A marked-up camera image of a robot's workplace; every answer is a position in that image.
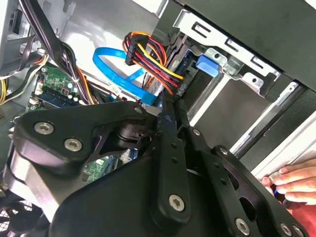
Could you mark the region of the person's right hand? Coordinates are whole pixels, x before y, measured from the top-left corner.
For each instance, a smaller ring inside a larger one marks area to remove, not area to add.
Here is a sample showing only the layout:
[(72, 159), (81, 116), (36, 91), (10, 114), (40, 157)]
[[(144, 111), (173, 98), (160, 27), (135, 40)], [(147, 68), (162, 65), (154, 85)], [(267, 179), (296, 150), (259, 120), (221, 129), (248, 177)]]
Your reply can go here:
[(280, 175), (273, 179), (278, 193), (285, 195), (291, 202), (307, 205), (316, 203), (316, 160), (285, 166)]

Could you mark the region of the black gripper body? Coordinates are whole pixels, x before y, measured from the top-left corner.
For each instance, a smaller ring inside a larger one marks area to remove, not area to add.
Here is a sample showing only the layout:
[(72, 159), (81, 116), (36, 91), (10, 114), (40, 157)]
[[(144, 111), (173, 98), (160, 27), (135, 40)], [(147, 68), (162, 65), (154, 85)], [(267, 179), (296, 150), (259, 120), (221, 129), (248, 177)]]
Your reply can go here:
[(218, 237), (201, 185), (176, 156), (145, 157), (71, 194), (50, 237)]

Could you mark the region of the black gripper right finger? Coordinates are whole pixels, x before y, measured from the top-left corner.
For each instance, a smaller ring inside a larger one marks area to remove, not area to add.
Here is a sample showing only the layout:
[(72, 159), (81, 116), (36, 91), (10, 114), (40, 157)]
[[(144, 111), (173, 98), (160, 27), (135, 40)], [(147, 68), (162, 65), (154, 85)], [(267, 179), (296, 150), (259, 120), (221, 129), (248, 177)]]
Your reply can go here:
[(176, 105), (187, 168), (197, 172), (203, 207), (219, 237), (307, 237), (303, 226), (225, 147), (209, 148)]

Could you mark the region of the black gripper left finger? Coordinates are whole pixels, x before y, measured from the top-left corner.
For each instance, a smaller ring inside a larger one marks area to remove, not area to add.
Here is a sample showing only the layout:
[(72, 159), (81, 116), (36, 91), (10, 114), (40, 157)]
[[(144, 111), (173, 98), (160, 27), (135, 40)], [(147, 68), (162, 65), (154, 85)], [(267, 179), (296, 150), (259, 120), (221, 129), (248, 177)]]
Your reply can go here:
[(130, 101), (26, 113), (15, 125), (7, 169), (52, 222), (66, 198), (87, 186), (82, 174), (89, 161), (136, 148), (138, 158), (186, 163), (176, 105), (163, 97), (157, 116)]

